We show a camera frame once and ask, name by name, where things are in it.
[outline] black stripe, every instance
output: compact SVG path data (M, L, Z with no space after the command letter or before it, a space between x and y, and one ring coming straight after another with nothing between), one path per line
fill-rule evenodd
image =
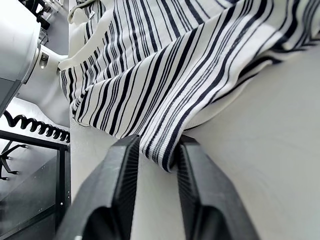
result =
M69 74L69 79L70 79L70 83L69 83L69 104L71 104L72 102L72 92L73 92L73 83L74 83L74 78L72 76L72 69L69 68L68 69L68 74Z
M204 21L200 17L199 13L196 11L194 5L190 2L190 0L185 0L186 5L188 6L190 12L192 13L194 19L198 24L202 24Z
M172 28L172 30L173 30L173 32L174 32L174 35L175 35L176 38L178 38L178 37L180 36L180 32L179 32L179 30L178 30L178 27L177 27L177 25L176 25L176 22L175 22L174 18L172 17L172 14L171 14L171 11L170 11L170 9L169 9L169 6L168 6L168 4L166 3L166 0L161 0L161 2L162 2L162 5L163 5L163 7L164 7L164 10L165 10L165 12L166 12L166 15L167 15L167 17L168 17L168 19L169 19L169 21L170 21L171 28Z
M118 103L118 105L117 105L117 107L115 109L115 112L114 112L114 115L113 115L112 124L111 124L110 130L109 130L109 134L110 135L113 135L114 132L115 132L115 127L116 127L116 124L117 124L120 108L121 108L123 102L125 101L125 98L126 98L126 95L127 95L127 90L129 88L129 83L130 83L130 78L131 78L132 72L133 72L133 68L131 68L127 72L127 74L125 76L124 86L123 86L121 98L120 98L120 101L119 101L119 103Z
M151 21L150 21L150 18L149 18L147 9L146 9L146 5L144 4L143 0L140 0L140 3L141 3L141 6L142 6L142 10L143 10L143 14L144 14L144 17L145 17L145 20L146 20L146 24L147 24L148 29L149 29L149 36L150 36L151 44L152 44L152 47L153 47L153 51L157 52L158 51L158 47L157 47L157 43L156 43L156 40L155 40L154 31L153 31L152 26L151 26Z
M125 2L126 2L127 9L128 9L129 19L130 19L131 28L132 28L132 36L134 39L134 46L135 46L135 55L136 55L138 62L140 62L141 56L140 56L140 51L139 51L139 44L138 44L137 34L135 31L136 28L135 28L134 20L133 20L132 14L131 14L129 0L126 0Z

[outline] white fabric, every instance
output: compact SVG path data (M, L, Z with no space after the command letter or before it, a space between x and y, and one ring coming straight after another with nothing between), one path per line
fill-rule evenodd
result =
M208 108L266 65L313 44L319 4L94 1L84 7L95 12L84 46L59 65L72 117L117 138L141 135L140 150L169 171L184 129L218 113Z

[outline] white table surface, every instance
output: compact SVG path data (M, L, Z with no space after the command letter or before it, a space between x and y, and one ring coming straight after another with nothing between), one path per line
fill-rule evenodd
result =
M186 134L232 180L262 240L320 239L320 46L264 69ZM116 139L73 120L71 194ZM132 240L184 240L175 173L139 159Z

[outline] striped fabric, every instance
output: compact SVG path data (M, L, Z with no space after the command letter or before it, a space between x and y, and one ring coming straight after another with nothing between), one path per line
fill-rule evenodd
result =
M87 16L95 12L85 25L84 47L60 64L72 117L117 138L141 135L141 152L170 171L181 134L196 125L189 124L192 119L266 65L319 41L319 5L320 0L91 2L83 7Z

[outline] black and white striped cloth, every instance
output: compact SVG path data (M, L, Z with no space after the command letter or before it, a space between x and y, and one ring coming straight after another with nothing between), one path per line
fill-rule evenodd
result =
M59 65L72 117L141 135L142 153L166 171L183 131L213 117L216 101L319 41L320 0L79 3L91 15L83 47Z

